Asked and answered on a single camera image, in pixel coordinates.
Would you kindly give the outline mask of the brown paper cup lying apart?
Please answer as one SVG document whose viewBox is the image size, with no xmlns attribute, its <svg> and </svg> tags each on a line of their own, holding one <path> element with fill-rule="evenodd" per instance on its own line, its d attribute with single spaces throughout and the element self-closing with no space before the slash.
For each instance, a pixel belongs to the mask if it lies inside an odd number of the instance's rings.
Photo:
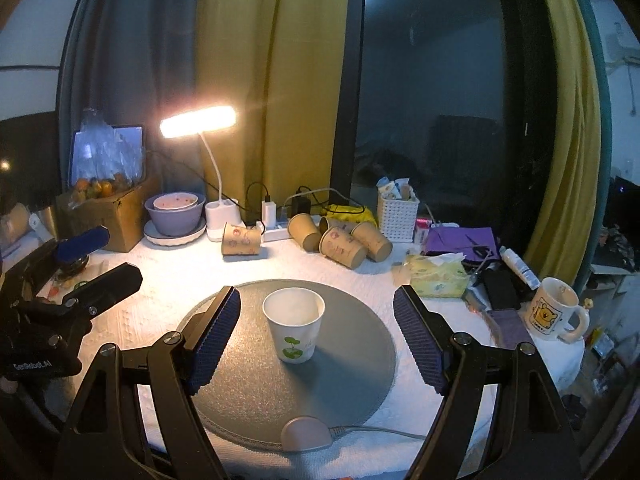
<svg viewBox="0 0 640 480">
<path fill-rule="evenodd" d="M 221 253 L 224 256 L 258 256 L 262 246 L 262 231 L 226 223 L 222 232 Z"/>
</svg>

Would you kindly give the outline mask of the black power adapter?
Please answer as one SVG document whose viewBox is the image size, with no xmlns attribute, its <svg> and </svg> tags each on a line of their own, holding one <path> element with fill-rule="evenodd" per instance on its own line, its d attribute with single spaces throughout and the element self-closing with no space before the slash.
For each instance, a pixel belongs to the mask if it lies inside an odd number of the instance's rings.
<svg viewBox="0 0 640 480">
<path fill-rule="evenodd" d="M 298 214 L 311 213 L 311 200 L 308 196 L 295 196 L 291 200 L 291 218 Z"/>
</svg>

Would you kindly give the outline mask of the white plate under bowl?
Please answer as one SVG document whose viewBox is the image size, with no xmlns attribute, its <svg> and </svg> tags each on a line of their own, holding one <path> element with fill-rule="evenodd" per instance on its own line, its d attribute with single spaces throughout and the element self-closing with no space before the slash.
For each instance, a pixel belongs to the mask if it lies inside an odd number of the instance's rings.
<svg viewBox="0 0 640 480">
<path fill-rule="evenodd" d="M 154 226 L 153 222 L 149 220 L 143 227 L 144 238 L 153 245 L 160 247 L 176 247 L 186 244 L 190 244 L 201 237 L 206 230 L 206 222 L 204 218 L 201 218 L 198 225 L 188 234 L 181 236 L 169 236 L 160 234 L 160 231 Z"/>
</svg>

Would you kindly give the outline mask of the plain brown paper cup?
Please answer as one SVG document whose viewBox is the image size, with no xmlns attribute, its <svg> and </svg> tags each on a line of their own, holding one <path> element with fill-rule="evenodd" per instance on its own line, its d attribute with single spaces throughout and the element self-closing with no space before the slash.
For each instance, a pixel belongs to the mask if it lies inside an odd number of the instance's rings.
<svg viewBox="0 0 640 480">
<path fill-rule="evenodd" d="M 319 249 L 321 233 L 310 214 L 296 214 L 288 220 L 288 234 L 305 252 Z"/>
</svg>

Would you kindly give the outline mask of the yellow tissue pack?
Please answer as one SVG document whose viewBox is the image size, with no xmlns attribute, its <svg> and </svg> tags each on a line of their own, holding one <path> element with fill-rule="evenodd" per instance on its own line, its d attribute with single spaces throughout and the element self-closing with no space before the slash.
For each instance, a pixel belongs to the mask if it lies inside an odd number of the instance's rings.
<svg viewBox="0 0 640 480">
<path fill-rule="evenodd" d="M 463 260 L 462 252 L 438 256 L 406 255 L 404 267 L 410 285 L 420 297 L 460 298 L 470 281 Z"/>
</svg>

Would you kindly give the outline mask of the white lattice basket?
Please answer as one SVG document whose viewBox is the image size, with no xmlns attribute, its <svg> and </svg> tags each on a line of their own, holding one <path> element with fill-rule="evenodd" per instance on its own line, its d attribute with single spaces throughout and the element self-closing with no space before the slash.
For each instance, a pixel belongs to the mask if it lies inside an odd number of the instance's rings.
<svg viewBox="0 0 640 480">
<path fill-rule="evenodd" d="M 420 202 L 378 196 L 378 228 L 392 243 L 411 243 Z"/>
</svg>

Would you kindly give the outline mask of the yellow curtain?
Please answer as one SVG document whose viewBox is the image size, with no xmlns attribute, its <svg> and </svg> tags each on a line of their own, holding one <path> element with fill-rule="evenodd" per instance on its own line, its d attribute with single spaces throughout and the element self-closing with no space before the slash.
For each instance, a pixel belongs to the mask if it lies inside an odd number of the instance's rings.
<svg viewBox="0 0 640 480">
<path fill-rule="evenodd" d="M 255 217 L 330 182 L 348 0 L 198 0 L 195 88 L 236 124 L 209 133 L 224 192 Z"/>
</svg>

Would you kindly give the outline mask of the pink inner bowl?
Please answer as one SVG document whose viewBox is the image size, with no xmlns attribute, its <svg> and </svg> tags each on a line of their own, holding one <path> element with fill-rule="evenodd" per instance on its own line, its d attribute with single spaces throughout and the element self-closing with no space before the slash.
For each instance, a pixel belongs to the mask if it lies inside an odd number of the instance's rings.
<svg viewBox="0 0 640 480">
<path fill-rule="evenodd" d="M 153 200 L 155 210 L 174 211 L 192 207 L 198 203 L 198 196 L 188 192 L 173 192 L 157 196 Z"/>
</svg>

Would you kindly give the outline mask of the purple cloth pouch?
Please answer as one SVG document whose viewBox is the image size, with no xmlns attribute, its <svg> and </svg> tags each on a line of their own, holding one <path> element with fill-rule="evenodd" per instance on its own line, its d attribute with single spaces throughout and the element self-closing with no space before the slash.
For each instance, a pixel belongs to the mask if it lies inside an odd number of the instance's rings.
<svg viewBox="0 0 640 480">
<path fill-rule="evenodd" d="M 434 226 L 428 231 L 423 251 L 427 255 L 463 254 L 464 260 L 472 263 L 499 259 L 491 228 Z"/>
</svg>

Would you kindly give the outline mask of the white bear mug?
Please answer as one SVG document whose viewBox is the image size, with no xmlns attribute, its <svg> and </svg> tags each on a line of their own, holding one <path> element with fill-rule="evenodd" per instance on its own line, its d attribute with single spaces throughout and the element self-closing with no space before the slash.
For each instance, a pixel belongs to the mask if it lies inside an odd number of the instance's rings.
<svg viewBox="0 0 640 480">
<path fill-rule="evenodd" d="M 558 278 L 544 278 L 524 313 L 524 321 L 540 339 L 574 344 L 584 338 L 590 317 L 569 284 Z"/>
</svg>

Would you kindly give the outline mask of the white tube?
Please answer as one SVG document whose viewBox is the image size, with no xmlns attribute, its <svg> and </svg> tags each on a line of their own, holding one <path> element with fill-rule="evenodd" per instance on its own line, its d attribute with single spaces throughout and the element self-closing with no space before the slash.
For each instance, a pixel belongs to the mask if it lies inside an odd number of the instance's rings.
<svg viewBox="0 0 640 480">
<path fill-rule="evenodd" d="M 539 288 L 540 281 L 538 276 L 513 249 L 501 246 L 499 254 L 506 266 L 513 271 L 530 290 L 537 290 Z"/>
</svg>

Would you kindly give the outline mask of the white charger plug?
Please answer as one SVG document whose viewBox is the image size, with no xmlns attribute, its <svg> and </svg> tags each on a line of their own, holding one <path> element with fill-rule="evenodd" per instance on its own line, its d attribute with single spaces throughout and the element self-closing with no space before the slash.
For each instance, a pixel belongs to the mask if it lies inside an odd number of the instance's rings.
<svg viewBox="0 0 640 480">
<path fill-rule="evenodd" d="M 262 201 L 262 224 L 266 230 L 274 229 L 277 226 L 277 204 L 272 200 Z"/>
</svg>

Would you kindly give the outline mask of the purple bowl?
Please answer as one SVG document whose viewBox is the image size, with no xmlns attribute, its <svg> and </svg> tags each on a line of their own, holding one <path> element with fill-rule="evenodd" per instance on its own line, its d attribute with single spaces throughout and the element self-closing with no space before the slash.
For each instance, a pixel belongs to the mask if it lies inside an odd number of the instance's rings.
<svg viewBox="0 0 640 480">
<path fill-rule="evenodd" d="M 198 196 L 198 203 L 183 210 L 164 211 L 153 208 L 153 200 L 162 194 L 148 198 L 144 203 L 144 208 L 149 213 L 154 226 L 160 234 L 169 236 L 181 236 L 191 232 L 202 218 L 205 197 L 202 194 L 194 193 Z"/>
</svg>

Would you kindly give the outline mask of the brown printed paper cup front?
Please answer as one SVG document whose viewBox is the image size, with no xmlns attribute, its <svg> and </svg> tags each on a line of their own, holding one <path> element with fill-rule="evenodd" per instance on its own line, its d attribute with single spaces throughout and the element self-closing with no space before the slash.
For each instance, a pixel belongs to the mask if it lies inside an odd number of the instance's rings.
<svg viewBox="0 0 640 480">
<path fill-rule="evenodd" d="M 357 269 L 367 258 L 367 248 L 349 232 L 337 226 L 332 226 L 323 233 L 319 252 L 322 256 L 352 270 Z"/>
</svg>

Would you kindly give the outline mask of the purple notebook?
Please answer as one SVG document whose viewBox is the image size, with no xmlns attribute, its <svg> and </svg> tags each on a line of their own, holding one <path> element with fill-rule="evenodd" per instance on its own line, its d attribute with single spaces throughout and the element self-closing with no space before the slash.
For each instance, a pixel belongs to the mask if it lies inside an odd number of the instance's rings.
<svg viewBox="0 0 640 480">
<path fill-rule="evenodd" d="M 518 310 L 491 310 L 488 315 L 497 330 L 499 348 L 515 350 L 521 342 L 533 342 Z"/>
</svg>

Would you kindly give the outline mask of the pink mat controller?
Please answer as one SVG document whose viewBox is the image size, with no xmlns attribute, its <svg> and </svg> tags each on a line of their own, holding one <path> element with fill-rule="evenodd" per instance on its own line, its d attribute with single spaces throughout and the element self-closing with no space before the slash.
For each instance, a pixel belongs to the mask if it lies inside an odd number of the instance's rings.
<svg viewBox="0 0 640 480">
<path fill-rule="evenodd" d="M 298 416 L 289 420 L 280 435 L 283 452 L 298 453 L 328 448 L 333 443 L 329 427 L 320 419 Z"/>
</svg>

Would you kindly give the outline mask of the white paper cup green print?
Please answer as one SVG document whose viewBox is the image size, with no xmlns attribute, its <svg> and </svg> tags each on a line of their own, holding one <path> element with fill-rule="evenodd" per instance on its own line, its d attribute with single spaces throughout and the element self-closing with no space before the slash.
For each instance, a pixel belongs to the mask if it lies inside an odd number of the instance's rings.
<svg viewBox="0 0 640 480">
<path fill-rule="evenodd" d="M 303 364 L 314 355 L 326 302 L 311 289 L 285 287 L 262 302 L 277 357 L 288 364 Z"/>
</svg>

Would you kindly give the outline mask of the white power strip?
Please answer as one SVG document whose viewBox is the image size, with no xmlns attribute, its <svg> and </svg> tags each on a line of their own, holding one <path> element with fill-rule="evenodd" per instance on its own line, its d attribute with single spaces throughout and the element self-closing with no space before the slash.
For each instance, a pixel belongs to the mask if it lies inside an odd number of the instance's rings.
<svg viewBox="0 0 640 480">
<path fill-rule="evenodd" d="M 288 240 L 291 235 L 284 222 L 278 222 L 273 228 L 267 228 L 261 221 L 256 222 L 256 228 L 262 232 L 262 244 Z"/>
</svg>

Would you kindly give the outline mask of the brown paper cup behind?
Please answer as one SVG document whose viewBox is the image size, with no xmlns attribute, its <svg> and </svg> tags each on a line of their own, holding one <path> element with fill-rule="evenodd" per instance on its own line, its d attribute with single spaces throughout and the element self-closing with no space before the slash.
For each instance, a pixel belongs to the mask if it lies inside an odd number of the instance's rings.
<svg viewBox="0 0 640 480">
<path fill-rule="evenodd" d="M 333 217 L 321 217 L 318 224 L 318 229 L 321 234 L 324 234 L 327 230 L 332 228 L 341 229 L 347 233 L 351 233 L 354 227 L 354 222 L 348 222 Z"/>
</svg>

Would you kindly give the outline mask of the brown paper cup right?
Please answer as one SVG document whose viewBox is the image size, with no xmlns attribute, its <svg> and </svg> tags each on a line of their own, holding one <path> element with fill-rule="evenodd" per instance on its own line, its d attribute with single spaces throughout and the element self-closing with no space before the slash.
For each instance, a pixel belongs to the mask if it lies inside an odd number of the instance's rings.
<svg viewBox="0 0 640 480">
<path fill-rule="evenodd" d="M 352 237 L 367 249 L 367 257 L 375 262 L 386 260 L 393 250 L 392 242 L 371 222 L 358 223 Z"/>
</svg>

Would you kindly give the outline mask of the yellow bag behind cups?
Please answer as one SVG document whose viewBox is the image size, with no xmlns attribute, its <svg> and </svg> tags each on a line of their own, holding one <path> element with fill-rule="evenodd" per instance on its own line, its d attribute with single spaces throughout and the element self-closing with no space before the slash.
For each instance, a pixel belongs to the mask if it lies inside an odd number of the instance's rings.
<svg viewBox="0 0 640 480">
<path fill-rule="evenodd" d="M 324 210 L 324 215 L 328 218 L 350 223 L 369 222 L 374 226 L 378 225 L 373 212 L 366 206 L 329 204 Z"/>
</svg>

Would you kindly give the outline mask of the round grey heating mat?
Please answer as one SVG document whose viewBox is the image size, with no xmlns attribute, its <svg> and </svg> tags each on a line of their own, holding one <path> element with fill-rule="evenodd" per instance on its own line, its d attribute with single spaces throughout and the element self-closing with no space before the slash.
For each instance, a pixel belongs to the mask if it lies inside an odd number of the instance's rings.
<svg viewBox="0 0 640 480">
<path fill-rule="evenodd" d="M 275 290 L 302 286 L 326 303 L 317 347 L 306 362 L 284 362 L 295 350 L 274 348 L 262 302 Z M 231 442 L 279 451 L 283 427 L 309 416 L 327 427 L 360 426 L 393 385 L 396 352 L 380 318 L 337 288 L 296 280 L 239 287 L 241 313 L 210 382 L 193 398 L 203 426 Z"/>
</svg>

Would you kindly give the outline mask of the cardboard box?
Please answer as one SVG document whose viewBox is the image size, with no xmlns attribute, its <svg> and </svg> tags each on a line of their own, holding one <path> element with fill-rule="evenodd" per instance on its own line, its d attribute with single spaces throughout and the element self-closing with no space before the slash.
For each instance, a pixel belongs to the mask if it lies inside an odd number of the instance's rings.
<svg viewBox="0 0 640 480">
<path fill-rule="evenodd" d="M 160 192 L 160 178 L 151 176 L 127 191 L 110 197 L 86 200 L 72 206 L 72 194 L 55 199 L 58 228 L 62 237 L 80 235 L 96 226 L 105 226 L 110 240 L 109 252 L 129 252 L 143 237 L 146 220 L 145 201 Z"/>
</svg>

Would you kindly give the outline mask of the white lace tablecloth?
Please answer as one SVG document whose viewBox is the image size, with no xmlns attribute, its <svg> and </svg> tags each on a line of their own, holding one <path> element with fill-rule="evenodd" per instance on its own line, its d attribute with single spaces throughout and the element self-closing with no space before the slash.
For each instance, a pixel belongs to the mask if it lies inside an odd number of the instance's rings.
<svg viewBox="0 0 640 480">
<path fill-rule="evenodd" d="M 404 281 L 400 266 L 409 248 L 398 244 L 385 261 L 366 260 L 356 270 L 304 252 L 294 240 L 269 243 L 257 257 L 224 258 L 219 244 L 207 236 L 183 246 L 160 247 L 142 240 L 126 254 L 95 252 L 90 258 L 93 268 L 111 270 L 128 262 L 141 270 L 143 282 L 138 292 L 94 320 L 79 357 L 90 364 L 99 346 L 109 341 L 123 349 L 152 344 L 224 285 L 294 278 L 332 286 L 366 304 L 394 341 L 396 373 L 390 394 L 370 419 L 375 430 L 354 432 L 324 451 L 309 452 L 300 466 L 285 456 L 254 452 L 221 438 L 213 440 L 214 447 L 224 462 L 244 470 L 269 465 L 299 478 L 393 476 L 416 457 L 419 445 L 413 436 L 427 434 L 442 402 L 424 384 L 393 317 L 393 292 Z"/>
</svg>

